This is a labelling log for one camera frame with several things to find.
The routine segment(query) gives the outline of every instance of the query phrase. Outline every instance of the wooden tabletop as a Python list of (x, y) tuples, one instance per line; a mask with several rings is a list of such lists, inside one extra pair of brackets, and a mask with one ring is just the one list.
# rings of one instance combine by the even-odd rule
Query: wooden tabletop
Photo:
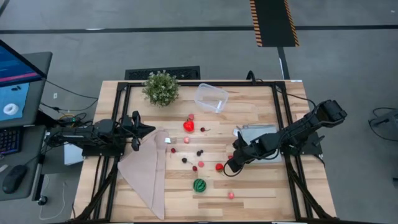
[[(111, 118), (117, 84), (117, 81), (103, 82), (94, 122)], [(288, 93), (305, 97), (302, 82), (286, 81), (286, 86)], [(131, 115), (134, 110), (138, 110), (143, 123), (165, 128), (170, 137), (176, 140), (175, 144), (169, 144), (167, 147), (164, 221), (294, 220), (284, 161), (273, 164), (249, 164), (244, 167), (242, 173), (232, 178), (215, 171), (215, 164), (219, 162), (224, 164), (228, 160), (228, 155), (232, 155), (234, 151), (231, 144), (236, 140), (233, 135), (236, 125), (274, 124), (278, 127), (271, 88), (222, 87), (229, 93), (229, 99), (221, 114), (205, 113), (199, 109), (193, 100), (196, 89), (196, 87), (180, 87), (179, 99), (165, 108), (150, 105), (144, 99), (141, 87), (134, 87), (131, 92), (128, 114)], [(119, 116), (123, 99), (122, 94)], [(279, 101), (286, 125), (281, 95)], [(300, 119), (309, 111), (306, 101), (290, 96), (289, 103), (294, 120)], [(182, 128), (190, 113), (195, 115), (193, 134), (187, 134)], [(202, 133), (199, 130), (201, 127), (211, 130)], [(190, 144), (183, 143), (185, 136), (191, 138)], [(170, 157), (172, 147), (176, 148), (177, 153)], [(204, 153), (198, 157), (196, 152), (200, 149), (204, 150)], [(194, 172), (191, 164), (181, 162), (183, 157), (194, 164), (203, 161), (205, 166)], [(323, 164), (313, 156), (302, 156), (302, 160), (309, 191), (325, 211), (334, 216), (335, 209)], [(83, 163), (75, 199), (76, 214), (80, 214), (90, 202), (97, 161), (97, 157), (90, 157)], [(192, 190), (193, 181), (197, 178), (202, 178), (207, 183), (207, 189), (200, 194)], [(228, 199), (229, 191), (235, 194), (233, 200)], [(297, 192), (304, 217), (302, 194), (299, 190)], [(104, 217), (107, 198), (105, 193), (100, 217)], [(120, 175), (113, 203), (112, 222), (160, 221)]]

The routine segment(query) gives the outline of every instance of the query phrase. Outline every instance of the transparent plastic box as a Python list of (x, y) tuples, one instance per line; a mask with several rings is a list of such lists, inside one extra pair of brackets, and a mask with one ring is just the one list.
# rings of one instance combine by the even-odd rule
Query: transparent plastic box
[(195, 103), (205, 111), (221, 113), (227, 101), (227, 91), (204, 83), (199, 85), (195, 93)]

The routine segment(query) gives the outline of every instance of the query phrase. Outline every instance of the beige cloth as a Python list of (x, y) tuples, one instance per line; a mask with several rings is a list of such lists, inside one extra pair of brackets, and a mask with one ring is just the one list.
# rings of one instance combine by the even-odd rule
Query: beige cloth
[(126, 152), (118, 169), (145, 204), (161, 220), (164, 219), (164, 185), (167, 131), (156, 129), (141, 141), (138, 152)]

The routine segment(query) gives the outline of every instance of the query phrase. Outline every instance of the gray floor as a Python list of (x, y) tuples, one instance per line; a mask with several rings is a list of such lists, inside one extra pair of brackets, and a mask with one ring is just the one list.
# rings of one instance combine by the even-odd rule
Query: gray floor
[[(398, 24), (395, 0), (289, 3), (297, 26)], [(251, 25), (248, 1), (14, 0), (0, 17), (0, 29), (235, 25)], [(18, 34), (0, 38), (20, 53), (53, 52), (49, 80), (91, 96), (98, 95), (103, 80), (123, 79), (129, 68), (199, 65), (203, 79), (244, 78), (249, 69), (258, 78), (282, 78), (276, 49), (256, 47), (250, 31)], [(298, 38), (299, 48), (285, 49), (291, 78), (304, 81), (309, 98), (317, 102), (336, 99), (348, 113), (341, 126), (320, 131), (326, 135), (322, 146), (338, 216), (398, 223), (398, 189), (391, 180), (398, 176), (398, 145), (377, 138), (367, 122), (373, 117), (373, 108), (398, 107), (398, 30), (298, 31)], [(46, 85), (42, 101), (71, 109), (90, 103), (51, 85)], [(87, 112), (92, 116), (94, 110)], [(54, 118), (60, 116), (44, 111)], [(69, 218), (78, 178), (79, 167), (50, 176), (45, 192), (58, 200), (44, 207), (42, 216), (55, 215), (62, 207), (64, 181), (66, 207), (62, 215), (45, 223)], [(42, 223), (39, 211), (29, 198), (0, 202), (0, 223)]]

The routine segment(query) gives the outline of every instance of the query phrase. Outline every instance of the computer monitor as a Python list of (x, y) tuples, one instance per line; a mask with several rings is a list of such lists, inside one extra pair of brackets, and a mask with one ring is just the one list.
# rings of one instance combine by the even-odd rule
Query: computer monitor
[(0, 87), (29, 83), (47, 78), (23, 56), (0, 40)]

